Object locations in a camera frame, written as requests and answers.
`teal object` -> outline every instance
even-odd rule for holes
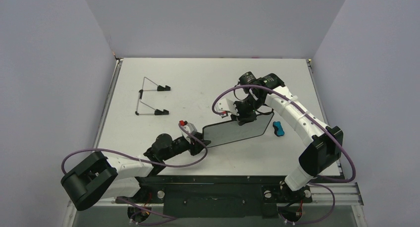
[[[280,137],[284,135],[283,127],[281,127],[281,123],[279,121],[273,122],[273,127],[274,127],[274,134],[276,136]]]

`white table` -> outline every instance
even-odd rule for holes
[[[211,111],[214,99],[236,85],[238,78],[251,71],[256,78],[269,73],[280,77],[290,91],[317,118],[322,119],[307,63],[304,59],[252,58],[124,58],[106,116],[99,148],[118,150],[129,155],[144,153],[156,137],[168,133],[173,139],[181,136],[180,120],[193,123],[201,132],[203,126],[226,121]],[[145,92],[143,101],[152,107],[169,110],[169,115],[135,115],[138,92],[146,76],[159,85],[171,87],[169,92]],[[145,82],[145,89],[155,89]],[[239,98],[245,94],[238,90]],[[234,99],[233,93],[226,97]],[[140,104],[139,112],[153,112]],[[300,137],[278,115],[285,135],[274,135],[271,124],[264,135],[209,149],[200,163],[181,169],[165,168],[165,175],[288,175],[304,151]],[[178,155],[168,164],[187,164],[201,155],[189,152]],[[336,163],[322,172],[339,175]]]

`wire frame stand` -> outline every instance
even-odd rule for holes
[[[157,86],[157,88],[153,89],[153,90],[144,90],[144,83],[145,83],[146,79],[151,81],[153,84],[155,84]],[[167,85],[165,85],[164,87],[160,86],[157,83],[153,82],[152,80],[148,79],[147,77],[144,77],[143,78],[142,89],[139,91],[139,96],[138,96],[138,99],[137,99],[137,107],[136,107],[136,112],[135,112],[136,115],[145,115],[145,114],[146,115],[168,115],[169,114],[168,110],[163,109],[163,111],[161,111],[161,110],[155,109],[152,106],[150,106],[150,105],[148,105],[148,104],[146,104],[142,101],[144,92],[165,92],[165,91],[170,91],[170,87],[167,86]],[[152,113],[139,113],[139,104],[140,103],[145,105],[146,107],[152,109],[154,112],[152,112]]]

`white wall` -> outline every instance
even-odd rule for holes
[[[1,226],[62,224],[60,162],[92,146],[114,66],[85,0],[0,0]]]
[[[369,226],[420,223],[420,0],[346,0],[313,68]]]
[[[86,0],[117,57],[313,57],[344,0]]]

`wall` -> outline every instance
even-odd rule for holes
[[[1,226],[61,226],[60,162],[92,147],[115,59],[85,0],[0,0],[0,31]]]
[[[419,0],[346,0],[313,59],[373,227],[420,223],[419,12]]]
[[[86,0],[117,57],[313,57],[344,0]]]

